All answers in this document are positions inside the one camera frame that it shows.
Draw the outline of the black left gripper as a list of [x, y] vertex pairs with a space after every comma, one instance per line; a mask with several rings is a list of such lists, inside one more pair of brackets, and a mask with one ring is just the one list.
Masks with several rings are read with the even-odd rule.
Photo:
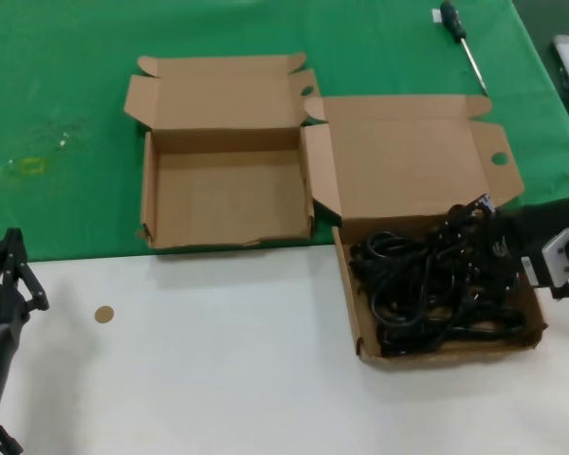
[[[28, 265], [28, 254], [20, 228], [9, 228], [0, 240], [0, 276], [7, 257], [7, 286], [0, 283], [0, 324], [28, 322], [28, 311], [49, 308], [46, 292]], [[17, 290], [22, 282], [31, 298], [26, 301]]]

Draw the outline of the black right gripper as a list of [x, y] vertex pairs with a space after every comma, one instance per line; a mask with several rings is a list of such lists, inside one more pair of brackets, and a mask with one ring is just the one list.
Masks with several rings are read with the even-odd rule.
[[454, 219], [490, 217], [497, 252], [509, 254], [532, 285], [569, 282], [569, 198], [497, 211], [487, 193], [453, 207]]

